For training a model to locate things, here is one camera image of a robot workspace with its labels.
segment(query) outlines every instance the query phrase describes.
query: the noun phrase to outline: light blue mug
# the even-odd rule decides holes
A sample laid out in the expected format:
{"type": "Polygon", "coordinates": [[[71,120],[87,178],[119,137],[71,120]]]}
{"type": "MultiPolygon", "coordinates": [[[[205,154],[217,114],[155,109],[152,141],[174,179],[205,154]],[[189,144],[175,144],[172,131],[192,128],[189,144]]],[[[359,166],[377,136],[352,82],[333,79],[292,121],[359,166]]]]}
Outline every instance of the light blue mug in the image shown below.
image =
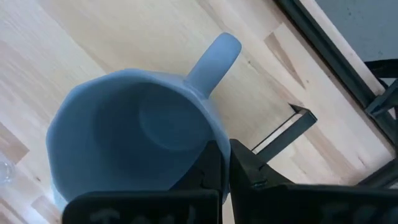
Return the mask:
{"type": "Polygon", "coordinates": [[[47,132],[61,196],[69,202],[92,191],[168,190],[216,140],[225,199],[231,149],[209,96],[240,51],[223,33],[186,78],[126,69],[75,87],[47,132]]]}

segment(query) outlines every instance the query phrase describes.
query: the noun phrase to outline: mug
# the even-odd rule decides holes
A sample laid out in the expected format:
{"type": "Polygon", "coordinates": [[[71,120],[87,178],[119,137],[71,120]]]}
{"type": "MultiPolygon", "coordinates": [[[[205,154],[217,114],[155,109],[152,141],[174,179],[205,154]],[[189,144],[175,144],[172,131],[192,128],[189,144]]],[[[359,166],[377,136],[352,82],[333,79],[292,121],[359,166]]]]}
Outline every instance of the mug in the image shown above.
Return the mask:
{"type": "Polygon", "coordinates": [[[240,51],[223,33],[187,77],[125,69],[76,86],[47,132],[56,190],[67,202],[93,191],[168,190],[215,140],[225,200],[231,146],[209,96],[240,51]]]}

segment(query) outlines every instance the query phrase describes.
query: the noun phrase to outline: wooden table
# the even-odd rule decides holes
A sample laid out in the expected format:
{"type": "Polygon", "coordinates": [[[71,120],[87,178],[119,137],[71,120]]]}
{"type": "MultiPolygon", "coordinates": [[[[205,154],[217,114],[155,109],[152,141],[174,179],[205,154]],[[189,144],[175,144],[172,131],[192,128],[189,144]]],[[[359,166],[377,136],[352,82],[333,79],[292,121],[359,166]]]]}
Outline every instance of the wooden table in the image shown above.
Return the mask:
{"type": "MultiPolygon", "coordinates": [[[[0,18],[0,150],[16,164],[16,178],[0,191],[2,222],[59,222],[45,133],[71,88],[128,67],[187,74],[223,31],[243,45],[212,94],[231,138],[254,147],[294,113],[293,103],[318,122],[270,161],[289,179],[355,184],[392,158],[272,1],[2,0],[0,18]]],[[[232,219],[227,202],[224,222],[232,219]]]]}

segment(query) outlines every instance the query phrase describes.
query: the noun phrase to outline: gray floor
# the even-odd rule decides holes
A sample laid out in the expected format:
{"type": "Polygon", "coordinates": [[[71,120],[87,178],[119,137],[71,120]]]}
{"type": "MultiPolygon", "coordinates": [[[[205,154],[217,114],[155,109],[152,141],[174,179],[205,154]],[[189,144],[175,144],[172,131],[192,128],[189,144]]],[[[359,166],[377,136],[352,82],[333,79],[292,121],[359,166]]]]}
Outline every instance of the gray floor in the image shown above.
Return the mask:
{"type": "Polygon", "coordinates": [[[398,58],[398,0],[316,1],[363,61],[398,58]]]}

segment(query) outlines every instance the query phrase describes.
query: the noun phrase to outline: light wood surface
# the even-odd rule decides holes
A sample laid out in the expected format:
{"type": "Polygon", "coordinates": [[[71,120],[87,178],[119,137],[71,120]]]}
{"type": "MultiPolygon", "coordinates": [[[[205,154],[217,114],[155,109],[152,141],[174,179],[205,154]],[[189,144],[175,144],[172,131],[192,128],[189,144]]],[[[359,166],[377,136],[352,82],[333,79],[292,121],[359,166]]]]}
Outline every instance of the light wood surface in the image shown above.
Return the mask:
{"type": "MultiPolygon", "coordinates": [[[[269,163],[291,180],[355,184],[392,158],[272,1],[0,0],[0,18],[0,150],[16,163],[0,191],[4,222],[59,222],[44,139],[71,88],[128,67],[187,74],[223,31],[243,44],[212,94],[231,138],[254,147],[293,103],[318,123],[269,163]]],[[[229,202],[223,215],[232,223],[229,202]]]]}

